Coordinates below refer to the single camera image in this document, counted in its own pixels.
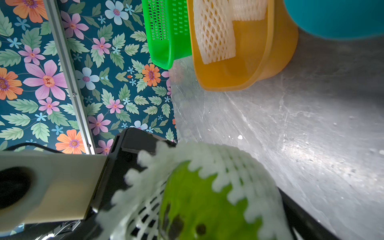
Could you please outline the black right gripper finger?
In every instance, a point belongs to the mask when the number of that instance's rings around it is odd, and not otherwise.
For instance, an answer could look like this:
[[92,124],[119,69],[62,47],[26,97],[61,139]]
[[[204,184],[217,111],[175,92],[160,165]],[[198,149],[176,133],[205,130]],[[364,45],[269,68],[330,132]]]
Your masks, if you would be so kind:
[[280,188],[289,229],[294,240],[340,240]]

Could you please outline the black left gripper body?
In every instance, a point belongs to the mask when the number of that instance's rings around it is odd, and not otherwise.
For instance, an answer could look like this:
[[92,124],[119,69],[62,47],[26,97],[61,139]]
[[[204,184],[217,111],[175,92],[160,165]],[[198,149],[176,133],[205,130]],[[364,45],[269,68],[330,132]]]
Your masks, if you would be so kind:
[[74,231],[64,234],[60,239],[91,240],[99,236],[102,229],[96,222],[96,217],[101,211],[108,211],[112,208],[111,199],[116,191],[129,188],[125,182],[128,170],[134,169],[142,172],[145,169],[137,163],[138,153],[145,150],[154,155],[156,143],[159,141],[165,142],[170,147],[176,146],[176,143],[136,128],[125,129],[117,134],[107,157],[108,162],[100,186],[91,205],[96,207],[98,213],[89,214]]

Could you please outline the green custard apple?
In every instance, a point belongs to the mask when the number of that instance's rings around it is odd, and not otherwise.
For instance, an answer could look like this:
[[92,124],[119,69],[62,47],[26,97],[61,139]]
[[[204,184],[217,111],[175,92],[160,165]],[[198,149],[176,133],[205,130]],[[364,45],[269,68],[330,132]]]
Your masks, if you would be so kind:
[[244,219],[247,199],[231,204],[228,185],[221,192],[212,190],[215,176],[199,177],[188,162],[169,176],[159,212],[160,240],[256,240],[262,220],[249,224]]

